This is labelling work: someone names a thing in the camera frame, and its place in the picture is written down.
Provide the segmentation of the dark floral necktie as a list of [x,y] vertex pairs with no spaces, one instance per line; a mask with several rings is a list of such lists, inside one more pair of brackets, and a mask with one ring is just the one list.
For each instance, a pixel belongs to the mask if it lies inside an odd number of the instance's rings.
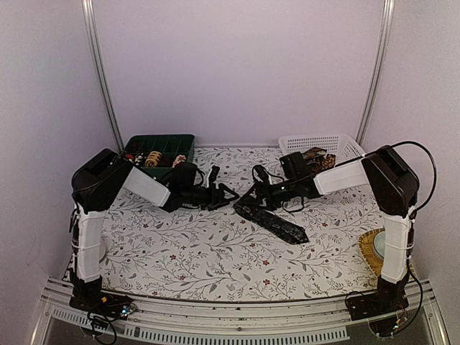
[[288,244],[299,245],[309,242],[303,227],[286,221],[259,206],[247,205],[239,201],[234,204],[234,210],[243,219],[268,230],[268,232]]

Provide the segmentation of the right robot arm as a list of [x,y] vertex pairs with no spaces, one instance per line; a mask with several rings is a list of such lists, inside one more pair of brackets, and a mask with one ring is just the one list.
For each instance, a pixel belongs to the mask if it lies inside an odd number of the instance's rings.
[[314,147],[280,158],[284,172],[274,184],[272,174],[261,165],[252,169],[253,185],[234,205],[243,219],[270,231],[288,244],[303,244],[303,228],[285,221],[274,212],[288,201],[314,199],[355,187],[367,186],[382,216],[385,257],[372,307],[387,313],[398,304],[410,276],[413,223],[422,205],[418,203],[420,181],[414,170],[397,153],[398,144],[384,145],[339,164],[327,151]]

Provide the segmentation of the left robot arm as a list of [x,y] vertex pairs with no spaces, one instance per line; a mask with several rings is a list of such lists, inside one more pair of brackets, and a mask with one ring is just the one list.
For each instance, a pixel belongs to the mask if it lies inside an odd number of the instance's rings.
[[167,212],[193,206],[213,211],[239,198],[232,189],[216,182],[218,173],[217,166],[204,173],[191,162],[179,162],[158,180],[110,149],[103,149],[79,168],[71,179],[74,209],[70,221],[70,281],[74,298],[92,312],[102,311],[107,304],[99,267],[101,230],[120,190]]

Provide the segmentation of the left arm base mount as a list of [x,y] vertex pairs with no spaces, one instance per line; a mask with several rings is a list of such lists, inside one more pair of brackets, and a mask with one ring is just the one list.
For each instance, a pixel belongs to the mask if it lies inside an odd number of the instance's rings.
[[131,314],[138,311],[130,297],[111,293],[101,293],[90,300],[78,299],[73,295],[69,306],[86,313],[86,319],[95,338],[101,336],[104,331],[116,338],[118,333],[114,323],[126,321]]

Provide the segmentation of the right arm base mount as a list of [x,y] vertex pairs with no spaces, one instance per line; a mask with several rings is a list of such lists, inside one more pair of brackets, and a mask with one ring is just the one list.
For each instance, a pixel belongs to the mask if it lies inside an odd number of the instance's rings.
[[369,294],[352,291],[344,302],[353,321],[379,316],[368,324],[379,338],[393,337],[408,319],[409,303],[403,287],[379,287]]

